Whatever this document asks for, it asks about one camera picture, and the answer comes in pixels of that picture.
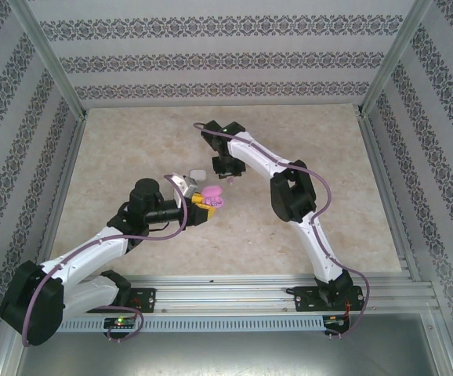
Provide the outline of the pink earbud charging case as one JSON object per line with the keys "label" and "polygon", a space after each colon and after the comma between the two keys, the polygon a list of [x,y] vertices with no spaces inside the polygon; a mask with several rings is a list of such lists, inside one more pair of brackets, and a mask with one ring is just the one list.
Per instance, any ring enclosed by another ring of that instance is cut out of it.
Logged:
{"label": "pink earbud charging case", "polygon": [[221,186],[206,186],[201,192],[201,203],[213,208],[221,208],[224,205],[221,197],[223,188]]}

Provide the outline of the aluminium table side rail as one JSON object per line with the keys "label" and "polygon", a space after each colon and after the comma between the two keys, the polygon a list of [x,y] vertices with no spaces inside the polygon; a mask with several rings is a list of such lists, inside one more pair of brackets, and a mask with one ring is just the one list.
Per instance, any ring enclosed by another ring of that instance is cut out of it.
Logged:
{"label": "aluminium table side rail", "polygon": [[37,261],[43,262],[49,259],[53,245],[56,238],[56,233],[59,228],[63,207],[67,199],[67,192],[71,184],[72,175],[74,173],[74,166],[78,158],[78,152],[82,143],[82,137],[85,131],[85,126],[88,120],[88,113],[78,121],[76,129],[72,134],[71,142],[69,145],[68,153],[63,164],[60,181],[57,186],[56,196],[51,207],[51,212],[48,217],[47,227],[42,238],[40,252],[37,256]]}
{"label": "aluminium table side rail", "polygon": [[364,117],[360,111],[357,112],[357,122],[361,130],[361,135],[364,140],[364,145],[368,154],[373,175],[375,177],[376,185],[379,190],[379,196],[386,214],[386,219],[389,224],[397,254],[400,259],[403,259],[406,262],[410,278],[415,282],[419,282],[422,278],[420,277],[419,271],[416,267],[415,259],[412,254],[401,217],[397,210],[395,197],[393,195],[390,181],[388,180],[386,169],[382,162],[380,150],[371,129],[371,125],[368,119]]}

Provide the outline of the grey metal tray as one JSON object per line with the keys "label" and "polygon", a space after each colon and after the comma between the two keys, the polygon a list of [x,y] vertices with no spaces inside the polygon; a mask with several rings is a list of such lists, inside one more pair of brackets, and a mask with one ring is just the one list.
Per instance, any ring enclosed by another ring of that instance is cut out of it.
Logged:
{"label": "grey metal tray", "polygon": [[59,333],[7,342],[0,376],[453,376],[453,348],[431,312],[365,316],[347,336],[318,331],[146,332],[114,344]]}

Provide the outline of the aluminium frame post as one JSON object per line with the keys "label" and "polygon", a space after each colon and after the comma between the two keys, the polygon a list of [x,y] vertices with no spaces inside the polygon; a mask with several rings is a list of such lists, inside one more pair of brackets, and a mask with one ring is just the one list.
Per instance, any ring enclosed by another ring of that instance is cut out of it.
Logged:
{"label": "aluminium frame post", "polygon": [[380,68],[373,78],[369,89],[367,90],[361,105],[358,107],[359,114],[364,117],[367,115],[375,101],[381,94],[393,70],[402,57],[404,50],[408,47],[409,42],[426,15],[433,0],[414,0],[407,16],[405,17],[400,29],[393,40]]}
{"label": "aluminium frame post", "polygon": [[58,86],[63,98],[67,101],[75,118],[84,119],[86,110],[71,84],[60,59],[55,54],[45,32],[32,12],[28,0],[7,0],[20,25],[31,40],[36,52]]}

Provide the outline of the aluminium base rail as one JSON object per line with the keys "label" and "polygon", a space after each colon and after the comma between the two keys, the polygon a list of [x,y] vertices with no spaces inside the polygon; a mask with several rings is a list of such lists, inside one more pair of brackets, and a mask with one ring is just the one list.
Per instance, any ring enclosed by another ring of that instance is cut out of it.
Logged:
{"label": "aluminium base rail", "polygon": [[[414,281],[407,271],[370,273],[366,312],[423,313],[440,304],[430,282]],[[315,286],[311,274],[230,276],[128,276],[134,287],[156,290],[154,314],[220,316],[295,312],[290,287]]]}

